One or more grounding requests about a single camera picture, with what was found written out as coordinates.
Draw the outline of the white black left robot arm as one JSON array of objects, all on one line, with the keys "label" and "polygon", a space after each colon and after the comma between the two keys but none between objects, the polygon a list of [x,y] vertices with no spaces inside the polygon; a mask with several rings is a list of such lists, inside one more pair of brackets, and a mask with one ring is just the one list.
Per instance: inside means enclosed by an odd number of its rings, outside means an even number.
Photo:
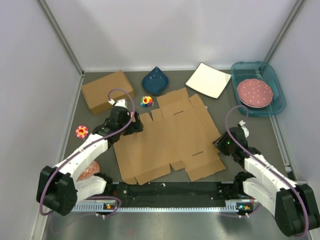
[{"label": "white black left robot arm", "polygon": [[83,171],[101,154],[108,151],[122,135],[143,131],[139,112],[130,113],[125,106],[114,106],[109,117],[95,127],[86,141],[69,157],[54,167],[44,167],[39,176],[36,201],[43,208],[61,216],[69,214],[76,203],[94,196],[109,198],[114,191],[113,180],[104,173],[79,180]]}]

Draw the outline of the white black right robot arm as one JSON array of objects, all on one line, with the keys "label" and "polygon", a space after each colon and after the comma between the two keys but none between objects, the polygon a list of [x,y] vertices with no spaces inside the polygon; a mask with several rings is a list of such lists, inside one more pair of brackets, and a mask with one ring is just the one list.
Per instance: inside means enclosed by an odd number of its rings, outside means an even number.
[{"label": "white black right robot arm", "polygon": [[320,213],[312,188],[280,173],[260,151],[248,145],[248,136],[249,130],[238,124],[213,142],[223,155],[232,156],[244,169],[234,178],[234,194],[257,200],[287,237],[319,228]]}]

